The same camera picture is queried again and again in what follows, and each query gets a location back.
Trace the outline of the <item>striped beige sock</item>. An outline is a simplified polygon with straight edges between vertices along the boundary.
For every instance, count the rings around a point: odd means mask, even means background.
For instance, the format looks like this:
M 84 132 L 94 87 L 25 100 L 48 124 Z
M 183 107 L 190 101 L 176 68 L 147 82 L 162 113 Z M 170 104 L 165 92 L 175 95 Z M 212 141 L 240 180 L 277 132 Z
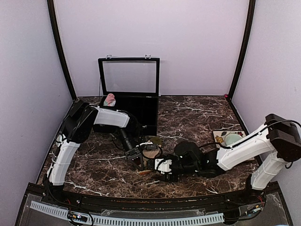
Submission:
M 142 151 L 144 162 L 146 160 L 154 160 L 155 161 L 156 158 L 160 158 L 162 156 L 162 152 L 163 152 L 162 151 L 162 141 L 160 140 L 160 138 L 151 137 L 146 142 L 153 142 L 158 146 L 158 148 L 155 150 L 146 150 L 146 149 L 144 149 L 144 146 L 141 146 L 139 149 Z M 145 174 L 150 173 L 151 171 L 153 171 L 153 170 L 145 170 L 145 169 L 142 171 L 138 170 L 137 174 L 145 175 Z

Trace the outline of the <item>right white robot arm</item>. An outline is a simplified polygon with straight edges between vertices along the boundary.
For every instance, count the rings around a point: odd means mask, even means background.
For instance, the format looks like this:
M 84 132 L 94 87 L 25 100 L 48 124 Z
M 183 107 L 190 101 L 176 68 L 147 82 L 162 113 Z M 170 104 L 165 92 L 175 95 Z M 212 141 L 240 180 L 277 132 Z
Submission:
M 250 204 L 286 164 L 301 158 L 300 123 L 275 114 L 265 119 L 257 130 L 231 145 L 204 153 L 195 143 L 183 141 L 175 146 L 174 154 L 148 160 L 147 167 L 161 173 L 165 181 L 190 174 L 214 178 L 250 158 L 269 153 L 247 180 L 247 189 L 240 193 L 242 203 Z

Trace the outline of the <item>pink patterned sock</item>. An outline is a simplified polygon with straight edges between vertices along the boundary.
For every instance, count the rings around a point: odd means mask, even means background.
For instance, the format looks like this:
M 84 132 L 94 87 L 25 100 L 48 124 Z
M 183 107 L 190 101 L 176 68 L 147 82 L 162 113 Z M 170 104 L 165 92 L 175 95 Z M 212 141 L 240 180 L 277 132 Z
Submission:
M 114 107 L 116 104 L 115 96 L 109 93 L 103 102 L 103 106 Z

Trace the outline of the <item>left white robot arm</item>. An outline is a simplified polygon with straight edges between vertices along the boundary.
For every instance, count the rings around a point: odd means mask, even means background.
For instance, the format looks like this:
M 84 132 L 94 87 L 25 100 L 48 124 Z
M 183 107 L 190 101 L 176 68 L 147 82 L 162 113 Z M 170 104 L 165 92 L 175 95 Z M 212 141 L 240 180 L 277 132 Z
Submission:
M 57 151 L 43 178 L 45 185 L 62 186 L 74 154 L 90 136 L 94 128 L 104 127 L 102 133 L 116 131 L 125 151 L 138 150 L 134 137 L 142 129 L 137 118 L 124 110 L 101 107 L 79 101 L 63 120 L 56 138 Z

